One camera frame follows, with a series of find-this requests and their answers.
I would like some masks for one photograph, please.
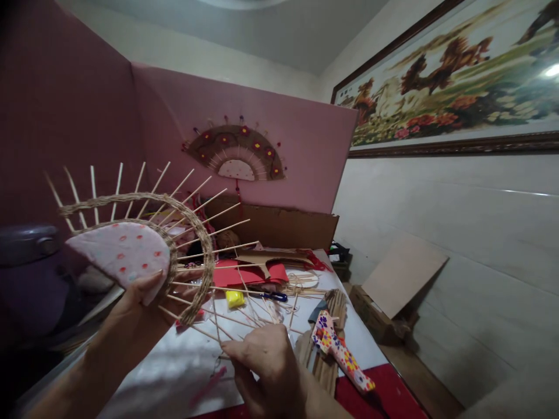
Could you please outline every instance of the ceiling light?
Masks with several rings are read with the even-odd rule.
[[[286,0],[198,0],[211,6],[232,10],[264,9]]]
[[[555,77],[556,75],[559,74],[559,64],[555,64],[552,67],[549,67],[544,73],[543,75],[546,77]]]

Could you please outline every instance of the purple container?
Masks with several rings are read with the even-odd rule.
[[[45,336],[55,329],[71,286],[56,227],[0,229],[0,298],[24,335]]]

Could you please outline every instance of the pink wall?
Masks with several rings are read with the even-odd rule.
[[[133,190],[144,150],[130,63],[50,0],[23,1],[0,49],[1,225],[65,224],[43,177],[72,202],[67,165],[83,197]]]
[[[208,118],[219,125],[224,123],[224,115],[235,122],[243,115],[250,127],[259,122],[259,130],[269,132],[272,144],[281,142],[277,150],[288,168],[285,180],[240,181],[243,200],[327,214],[332,211],[356,111],[135,63],[132,69],[151,183],[159,177],[157,169],[171,161],[162,191],[173,191],[195,168],[184,191],[214,175],[203,195],[226,187],[228,193],[235,193],[233,179],[217,176],[181,152],[181,143],[196,136],[193,127],[207,128]]]

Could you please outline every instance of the pink fabric with red dots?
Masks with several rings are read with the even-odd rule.
[[[66,243],[124,289],[137,278],[163,269],[160,283],[142,301],[145,306],[153,301],[169,271],[169,247],[159,233],[142,224],[115,223],[74,236]]]

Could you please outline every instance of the yellow object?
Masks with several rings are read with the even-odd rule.
[[[229,308],[239,307],[245,303],[245,297],[240,291],[225,291],[225,297]]]

